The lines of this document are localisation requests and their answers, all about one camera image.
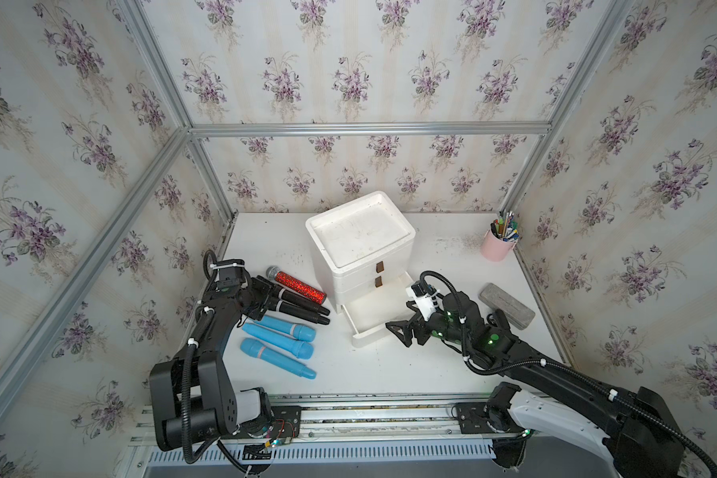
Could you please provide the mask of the blue toy microphone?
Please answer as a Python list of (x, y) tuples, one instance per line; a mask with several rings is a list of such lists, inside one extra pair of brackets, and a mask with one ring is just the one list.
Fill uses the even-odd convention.
[(310, 343), (293, 339), (252, 323), (245, 324), (242, 330), (262, 342), (290, 353), (297, 359), (308, 360), (314, 354), (314, 347)]
[(316, 331), (308, 326), (291, 323), (269, 316), (264, 316), (259, 321), (259, 325), (306, 343), (312, 343), (317, 336)]
[(286, 370), (286, 372), (290, 372), (290, 374), (294, 374), (294, 376), (308, 378), (308, 380), (314, 380), (317, 377), (317, 373), (314, 370), (311, 370), (293, 358), (288, 358), (279, 352), (267, 348), (262, 342), (255, 339), (245, 339), (241, 343), (240, 350), (251, 358), (264, 360), (264, 362), (268, 362), (268, 364), (272, 364), (281, 370)]

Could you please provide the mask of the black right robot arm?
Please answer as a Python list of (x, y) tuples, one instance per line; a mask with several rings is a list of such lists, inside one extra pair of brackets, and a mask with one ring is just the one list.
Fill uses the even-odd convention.
[(501, 376), (482, 418), (496, 432), (547, 433), (583, 448), (621, 477), (676, 477), (692, 453), (717, 477), (717, 463), (679, 428), (664, 399), (590, 378), (516, 336), (505, 313), (479, 307), (443, 275), (424, 271), (406, 290), (407, 320), (386, 323), (404, 346), (436, 339), (477, 376)]

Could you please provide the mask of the white bottom drawer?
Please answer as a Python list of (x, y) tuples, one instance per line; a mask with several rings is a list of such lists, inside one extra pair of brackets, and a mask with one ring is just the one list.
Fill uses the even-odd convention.
[(411, 318), (413, 311), (406, 306), (406, 289), (411, 284), (412, 278), (404, 272), (387, 285), (341, 306), (352, 328), (354, 348), (365, 348), (390, 336), (386, 323)]

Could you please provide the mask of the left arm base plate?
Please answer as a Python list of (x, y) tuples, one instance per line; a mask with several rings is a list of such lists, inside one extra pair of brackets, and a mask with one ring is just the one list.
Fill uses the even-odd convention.
[(301, 406), (273, 406), (255, 420), (239, 426), (236, 438), (274, 440), (294, 439), (300, 435)]

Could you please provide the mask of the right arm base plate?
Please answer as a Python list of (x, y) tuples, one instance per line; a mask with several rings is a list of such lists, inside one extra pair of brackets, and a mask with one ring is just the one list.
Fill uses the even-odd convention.
[(452, 416), (462, 434), (515, 434), (521, 438), (534, 434), (530, 428), (519, 426), (507, 410), (488, 402), (458, 402), (452, 406)]

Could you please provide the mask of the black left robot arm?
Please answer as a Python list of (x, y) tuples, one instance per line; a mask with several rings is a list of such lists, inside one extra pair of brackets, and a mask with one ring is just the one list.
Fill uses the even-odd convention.
[(270, 288), (251, 277), (242, 259), (220, 260), (211, 250), (203, 272), (207, 286), (188, 339), (149, 374), (157, 446), (180, 449), (188, 464), (222, 438), (262, 436), (275, 421), (264, 388), (235, 390), (223, 360), (232, 332), (264, 317)]

